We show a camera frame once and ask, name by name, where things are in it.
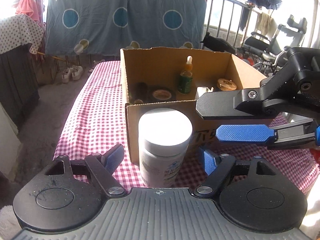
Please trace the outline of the gold lid dark jar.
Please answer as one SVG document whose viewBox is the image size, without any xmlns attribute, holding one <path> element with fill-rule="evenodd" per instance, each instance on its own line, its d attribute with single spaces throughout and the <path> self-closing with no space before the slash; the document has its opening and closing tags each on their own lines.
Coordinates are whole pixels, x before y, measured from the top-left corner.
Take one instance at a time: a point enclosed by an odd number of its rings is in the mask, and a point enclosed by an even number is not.
<svg viewBox="0 0 320 240">
<path fill-rule="evenodd" d="M 237 85 L 232 80 L 220 78 L 217 80 L 217 88 L 221 91 L 237 90 Z"/>
</svg>

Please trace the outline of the dark wooden cabinet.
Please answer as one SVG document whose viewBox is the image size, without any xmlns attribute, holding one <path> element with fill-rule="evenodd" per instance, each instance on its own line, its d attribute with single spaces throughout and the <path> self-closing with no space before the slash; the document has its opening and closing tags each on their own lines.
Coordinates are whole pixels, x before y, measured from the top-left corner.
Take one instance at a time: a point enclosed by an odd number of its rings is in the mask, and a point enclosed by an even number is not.
<svg viewBox="0 0 320 240">
<path fill-rule="evenodd" d="M 29 48 L 21 45 L 1 54 L 1 104 L 18 129 L 40 98 Z"/>
</svg>

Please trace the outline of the wheelchair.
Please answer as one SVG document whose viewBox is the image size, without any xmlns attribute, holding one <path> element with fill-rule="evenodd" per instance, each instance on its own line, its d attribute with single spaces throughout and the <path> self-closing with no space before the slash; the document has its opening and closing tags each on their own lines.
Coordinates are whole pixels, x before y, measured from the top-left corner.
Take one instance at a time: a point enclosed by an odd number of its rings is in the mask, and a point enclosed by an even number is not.
<svg viewBox="0 0 320 240">
<path fill-rule="evenodd" d="M 287 24 L 278 25 L 271 39 L 252 32 L 238 52 L 245 59 L 252 59 L 256 70 L 265 76 L 272 76 L 287 63 L 287 51 L 303 43 L 307 25 L 306 18 L 296 22 L 294 16 L 290 15 Z"/>
</svg>

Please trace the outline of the metal balcony railing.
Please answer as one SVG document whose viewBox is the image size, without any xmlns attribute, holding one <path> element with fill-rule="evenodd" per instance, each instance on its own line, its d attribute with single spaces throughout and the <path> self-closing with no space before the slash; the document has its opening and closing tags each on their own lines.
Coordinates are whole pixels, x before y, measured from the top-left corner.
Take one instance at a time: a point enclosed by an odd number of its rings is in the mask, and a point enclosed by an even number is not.
<svg viewBox="0 0 320 240">
<path fill-rule="evenodd" d="M 255 31 L 258 13 L 239 0 L 207 0 L 203 33 L 226 40 L 234 47 L 241 47 Z"/>
</svg>

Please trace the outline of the green dropper bottle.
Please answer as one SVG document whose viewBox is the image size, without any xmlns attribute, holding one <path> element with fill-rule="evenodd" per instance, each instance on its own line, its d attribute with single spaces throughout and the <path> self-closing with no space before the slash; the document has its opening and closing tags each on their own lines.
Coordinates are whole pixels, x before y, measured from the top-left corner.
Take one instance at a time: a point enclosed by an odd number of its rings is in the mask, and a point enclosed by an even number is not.
<svg viewBox="0 0 320 240">
<path fill-rule="evenodd" d="M 188 56 L 184 70 L 180 73 L 178 81 L 178 91 L 182 94 L 188 94 L 191 91 L 191 83 L 193 80 L 193 57 Z"/>
</svg>

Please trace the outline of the white sneaker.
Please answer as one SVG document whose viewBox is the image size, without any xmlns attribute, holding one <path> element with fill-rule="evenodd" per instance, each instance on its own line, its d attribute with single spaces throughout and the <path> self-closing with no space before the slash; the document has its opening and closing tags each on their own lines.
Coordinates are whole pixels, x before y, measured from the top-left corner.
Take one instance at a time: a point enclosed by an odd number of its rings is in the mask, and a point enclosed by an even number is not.
<svg viewBox="0 0 320 240">
<path fill-rule="evenodd" d="M 66 68 L 61 75 L 62 83 L 68 83 L 72 75 L 71 68 Z"/>
<path fill-rule="evenodd" d="M 84 70 L 82 66 L 72 66 L 71 67 L 72 80 L 78 81 L 81 78 L 83 72 Z"/>
</svg>

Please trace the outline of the white power adapter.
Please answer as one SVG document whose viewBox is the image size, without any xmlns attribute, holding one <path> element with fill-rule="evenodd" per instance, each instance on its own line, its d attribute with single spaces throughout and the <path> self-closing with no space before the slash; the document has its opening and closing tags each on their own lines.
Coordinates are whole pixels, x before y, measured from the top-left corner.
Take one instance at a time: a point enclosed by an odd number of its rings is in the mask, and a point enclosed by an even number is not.
<svg viewBox="0 0 320 240">
<path fill-rule="evenodd" d="M 208 88 L 208 87 L 197 87 L 196 89 L 196 95 L 195 95 L 195 100 L 198 100 L 203 94 L 205 93 L 211 93 L 214 91 L 214 88 Z"/>
</svg>

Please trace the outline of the blue patterned bedsheet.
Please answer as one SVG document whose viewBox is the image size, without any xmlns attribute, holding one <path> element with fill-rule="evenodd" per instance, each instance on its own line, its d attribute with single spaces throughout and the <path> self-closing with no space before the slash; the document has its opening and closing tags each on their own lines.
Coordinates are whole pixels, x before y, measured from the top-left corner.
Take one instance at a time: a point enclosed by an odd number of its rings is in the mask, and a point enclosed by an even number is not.
<svg viewBox="0 0 320 240">
<path fill-rule="evenodd" d="M 45 52 L 199 48 L 207 0 L 48 0 Z"/>
</svg>

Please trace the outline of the brown cardboard box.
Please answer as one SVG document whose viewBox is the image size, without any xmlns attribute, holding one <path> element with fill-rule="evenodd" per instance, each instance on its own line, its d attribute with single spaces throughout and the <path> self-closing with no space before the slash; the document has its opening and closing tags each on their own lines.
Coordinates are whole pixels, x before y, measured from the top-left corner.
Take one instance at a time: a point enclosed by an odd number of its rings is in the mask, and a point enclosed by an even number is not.
<svg viewBox="0 0 320 240">
<path fill-rule="evenodd" d="M 219 79 L 236 91 L 257 88 L 265 75 L 230 53 L 202 49 L 156 47 L 121 49 L 121 75 L 127 128 L 127 144 L 132 163 L 139 162 L 138 123 L 156 108 L 172 108 L 185 114 L 193 124 L 187 151 L 199 146 L 217 148 L 215 130 L 221 124 L 245 124 L 245 120 L 203 120 L 196 112 L 199 87 L 217 88 Z"/>
</svg>

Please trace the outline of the black electrical tape roll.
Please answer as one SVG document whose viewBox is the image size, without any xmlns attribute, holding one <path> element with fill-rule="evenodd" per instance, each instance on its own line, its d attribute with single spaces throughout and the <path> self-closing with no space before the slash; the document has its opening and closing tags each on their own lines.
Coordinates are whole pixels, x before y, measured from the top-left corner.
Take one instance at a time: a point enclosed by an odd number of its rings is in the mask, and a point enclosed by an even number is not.
<svg viewBox="0 0 320 240">
<path fill-rule="evenodd" d="M 150 102 L 175 101 L 176 94 L 167 87 L 151 86 L 148 89 L 148 100 Z"/>
</svg>

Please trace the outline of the white supplement bottle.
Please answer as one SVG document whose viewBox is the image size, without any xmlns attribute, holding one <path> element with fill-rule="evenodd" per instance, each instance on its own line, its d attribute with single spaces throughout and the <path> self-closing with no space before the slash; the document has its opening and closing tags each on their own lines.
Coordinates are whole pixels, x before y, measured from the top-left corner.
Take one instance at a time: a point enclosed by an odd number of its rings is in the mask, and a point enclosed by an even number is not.
<svg viewBox="0 0 320 240">
<path fill-rule="evenodd" d="M 180 171 L 193 125 L 182 112 L 152 109 L 138 123 L 139 170 L 147 187 L 171 187 Z"/>
</svg>

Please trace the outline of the pink hanging garment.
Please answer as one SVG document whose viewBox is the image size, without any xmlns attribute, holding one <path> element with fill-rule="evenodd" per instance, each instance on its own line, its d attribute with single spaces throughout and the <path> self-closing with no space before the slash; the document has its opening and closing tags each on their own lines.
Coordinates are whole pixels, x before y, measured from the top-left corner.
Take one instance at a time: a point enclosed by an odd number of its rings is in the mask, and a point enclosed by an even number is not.
<svg viewBox="0 0 320 240">
<path fill-rule="evenodd" d="M 41 25 L 40 4 L 36 0 L 20 0 L 16 7 L 16 15 L 25 14 L 38 25 Z"/>
</svg>

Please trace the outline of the polka dot white cloth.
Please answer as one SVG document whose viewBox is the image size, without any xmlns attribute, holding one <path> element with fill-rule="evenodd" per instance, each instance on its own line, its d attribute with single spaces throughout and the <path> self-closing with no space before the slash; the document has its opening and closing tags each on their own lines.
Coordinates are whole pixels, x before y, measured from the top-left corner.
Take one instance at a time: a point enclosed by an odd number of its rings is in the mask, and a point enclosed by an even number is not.
<svg viewBox="0 0 320 240">
<path fill-rule="evenodd" d="M 43 35 L 43 29 L 25 14 L 15 15 L 1 20 L 1 54 L 7 53 L 19 46 L 29 44 L 29 52 L 36 55 Z"/>
</svg>

